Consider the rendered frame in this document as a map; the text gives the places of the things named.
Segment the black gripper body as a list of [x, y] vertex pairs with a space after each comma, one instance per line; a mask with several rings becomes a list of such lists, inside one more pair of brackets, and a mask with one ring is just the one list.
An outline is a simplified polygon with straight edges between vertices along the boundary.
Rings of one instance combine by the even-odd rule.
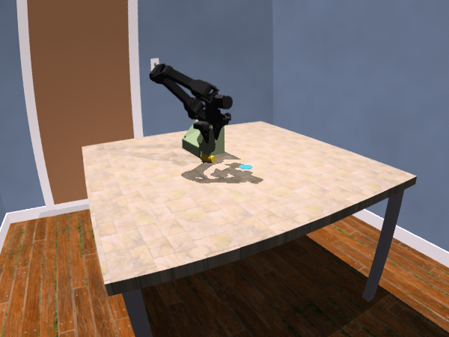
[[[218, 108], [206, 108], [203, 109], [203, 112], [205, 112], [205, 118], [203, 118], [203, 121], [197, 121], [193, 123], [193, 129], [197, 129], [197, 130], [207, 130], [210, 128], [210, 125], [212, 124], [217, 124], [215, 123], [211, 123], [211, 116], [213, 112], [218, 113]], [[206, 122], [207, 121], [207, 122]]]

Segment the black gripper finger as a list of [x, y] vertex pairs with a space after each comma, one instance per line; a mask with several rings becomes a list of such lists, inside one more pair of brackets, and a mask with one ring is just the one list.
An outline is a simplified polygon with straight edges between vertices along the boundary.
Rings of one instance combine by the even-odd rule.
[[209, 143], [209, 132], [211, 131], [211, 129], [207, 129], [207, 130], [199, 130], [201, 132], [201, 135], [204, 137], [204, 140], [206, 143]]
[[213, 127], [213, 133], [214, 133], [215, 140], [218, 140], [219, 133], [223, 126], [218, 125], [218, 124], [212, 124], [212, 127]]

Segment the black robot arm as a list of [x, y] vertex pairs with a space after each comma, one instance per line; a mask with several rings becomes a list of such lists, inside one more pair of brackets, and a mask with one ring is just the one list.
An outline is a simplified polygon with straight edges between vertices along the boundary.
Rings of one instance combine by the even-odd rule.
[[[203, 121], [205, 118], [204, 104], [201, 101], [205, 102], [206, 108], [230, 109], [233, 105], [232, 98], [219, 95], [219, 89], [216, 86], [200, 79], [194, 80], [169, 65], [157, 64], [149, 75], [153, 82], [163, 84], [183, 103], [184, 109], [191, 119]], [[195, 97], [190, 97], [178, 84], [188, 88]], [[213, 92], [210, 93], [212, 89]], [[231, 121], [229, 112], [222, 114], [221, 110], [218, 110], [218, 113], [212, 113], [211, 123], [216, 122], [224, 126], [228, 125], [229, 121]]]

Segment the yellow cylinder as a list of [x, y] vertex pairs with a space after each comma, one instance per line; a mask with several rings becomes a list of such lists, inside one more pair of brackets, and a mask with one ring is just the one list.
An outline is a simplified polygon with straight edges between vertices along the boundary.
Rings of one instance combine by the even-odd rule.
[[201, 154], [201, 160], [214, 163], [216, 161], [216, 157], [209, 154]]

